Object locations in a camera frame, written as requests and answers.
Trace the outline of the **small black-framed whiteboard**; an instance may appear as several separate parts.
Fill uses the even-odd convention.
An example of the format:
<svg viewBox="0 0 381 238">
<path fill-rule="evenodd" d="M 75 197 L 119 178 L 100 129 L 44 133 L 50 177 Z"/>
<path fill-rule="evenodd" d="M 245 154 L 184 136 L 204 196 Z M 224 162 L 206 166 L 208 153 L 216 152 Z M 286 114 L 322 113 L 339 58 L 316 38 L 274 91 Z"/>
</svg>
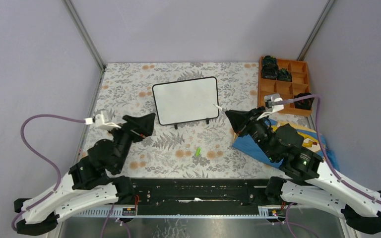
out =
<svg viewBox="0 0 381 238">
<path fill-rule="evenodd" d="M 206 121 L 219 117 L 219 92 L 214 76 L 159 83 L 152 86 L 159 124 L 162 126 Z"/>
</svg>

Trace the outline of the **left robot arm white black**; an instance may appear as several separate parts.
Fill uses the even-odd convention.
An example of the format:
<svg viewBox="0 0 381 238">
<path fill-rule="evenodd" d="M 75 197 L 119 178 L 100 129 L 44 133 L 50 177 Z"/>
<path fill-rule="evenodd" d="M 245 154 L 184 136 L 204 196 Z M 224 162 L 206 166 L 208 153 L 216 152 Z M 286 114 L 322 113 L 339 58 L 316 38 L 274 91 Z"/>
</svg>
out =
<svg viewBox="0 0 381 238">
<path fill-rule="evenodd" d="M 108 203 L 137 203 L 132 181 L 121 171 L 132 144 L 152 135 L 155 117 L 155 113 L 126 115 L 117 124 L 101 110 L 82 119 L 83 124 L 109 132 L 112 139 L 97 141 L 66 174 L 57 170 L 56 183 L 40 195 L 15 200 L 12 229 L 21 235 L 39 236 L 78 212 Z"/>
</svg>

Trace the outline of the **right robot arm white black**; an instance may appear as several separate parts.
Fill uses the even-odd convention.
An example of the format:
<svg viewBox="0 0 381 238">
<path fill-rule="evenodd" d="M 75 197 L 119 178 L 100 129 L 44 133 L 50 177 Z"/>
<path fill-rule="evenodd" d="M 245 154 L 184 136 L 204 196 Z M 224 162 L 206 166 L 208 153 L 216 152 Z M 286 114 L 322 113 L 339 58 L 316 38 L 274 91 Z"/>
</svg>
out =
<svg viewBox="0 0 381 238">
<path fill-rule="evenodd" d="M 233 131 L 249 136 L 270 162 L 292 180 L 271 177 L 265 190 L 266 201 L 298 203 L 322 210 L 346 222 L 362 233 L 381 232 L 381 190 L 373 191 L 354 184 L 350 190 L 348 179 L 333 172 L 327 162 L 314 151 L 303 146 L 304 137 L 290 124 L 273 129 L 264 107 L 250 111 L 226 110 Z"/>
</svg>

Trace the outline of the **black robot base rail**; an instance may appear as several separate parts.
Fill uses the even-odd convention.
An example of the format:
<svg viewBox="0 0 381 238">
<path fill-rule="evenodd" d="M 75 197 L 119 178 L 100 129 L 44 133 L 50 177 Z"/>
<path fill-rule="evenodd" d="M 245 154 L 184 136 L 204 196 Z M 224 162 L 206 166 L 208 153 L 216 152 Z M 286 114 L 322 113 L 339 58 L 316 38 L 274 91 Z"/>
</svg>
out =
<svg viewBox="0 0 381 238">
<path fill-rule="evenodd" d="M 259 206 L 284 208 L 271 179 L 132 178 L 129 194 L 115 201 L 130 205 L 139 216 L 244 216 L 258 214 Z"/>
</svg>

